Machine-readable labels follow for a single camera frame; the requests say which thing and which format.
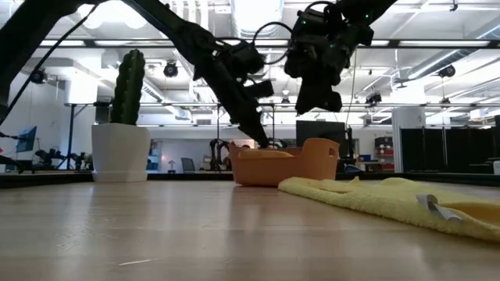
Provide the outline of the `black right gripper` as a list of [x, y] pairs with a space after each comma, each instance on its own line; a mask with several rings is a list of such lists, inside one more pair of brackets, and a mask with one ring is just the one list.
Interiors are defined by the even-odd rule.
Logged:
[[[300, 40], [299, 44], [305, 56], [305, 70], [295, 111], [299, 115], [314, 108], [340, 112], [341, 96], [331, 87], [341, 82], [341, 72], [350, 66], [352, 47], [337, 40]], [[328, 90], [317, 92], [313, 91], [314, 87], [327, 87]]]

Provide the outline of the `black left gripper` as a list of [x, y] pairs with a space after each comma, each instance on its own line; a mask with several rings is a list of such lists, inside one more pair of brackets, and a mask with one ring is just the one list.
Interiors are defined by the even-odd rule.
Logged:
[[207, 64], [201, 68], [201, 75], [229, 114], [230, 122], [238, 124], [238, 129], [261, 148], [267, 148], [269, 138], [261, 124], [261, 115], [256, 111], [255, 101], [250, 99], [226, 67], [223, 64]]

